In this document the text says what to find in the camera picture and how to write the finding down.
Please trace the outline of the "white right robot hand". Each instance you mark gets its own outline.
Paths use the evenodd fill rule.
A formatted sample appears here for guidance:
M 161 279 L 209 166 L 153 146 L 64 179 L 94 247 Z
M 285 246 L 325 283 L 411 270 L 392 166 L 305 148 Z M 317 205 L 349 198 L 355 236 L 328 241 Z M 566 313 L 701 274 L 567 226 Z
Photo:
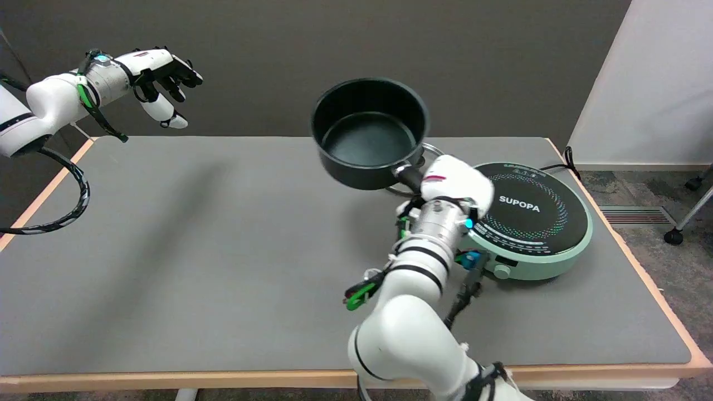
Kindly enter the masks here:
M 494 184 L 479 170 L 453 155 L 440 155 L 425 174 L 405 163 L 394 171 L 397 179 L 413 190 L 412 200 L 397 208 L 397 218 L 403 218 L 413 208 L 443 199 L 461 207 L 474 222 L 480 221 L 491 208 L 495 197 Z

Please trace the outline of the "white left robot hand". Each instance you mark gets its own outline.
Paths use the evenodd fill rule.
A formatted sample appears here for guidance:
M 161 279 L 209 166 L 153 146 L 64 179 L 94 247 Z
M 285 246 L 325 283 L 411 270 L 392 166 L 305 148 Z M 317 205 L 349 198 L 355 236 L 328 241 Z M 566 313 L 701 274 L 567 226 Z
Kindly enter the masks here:
M 196 88 L 203 84 L 203 76 L 189 60 L 179 58 L 166 47 L 155 47 L 135 49 L 115 57 L 114 62 L 127 74 L 130 88 L 148 116 L 164 129 L 188 127 L 187 119 L 155 88 L 155 84 L 160 85 L 175 101 L 184 102 L 183 86 Z

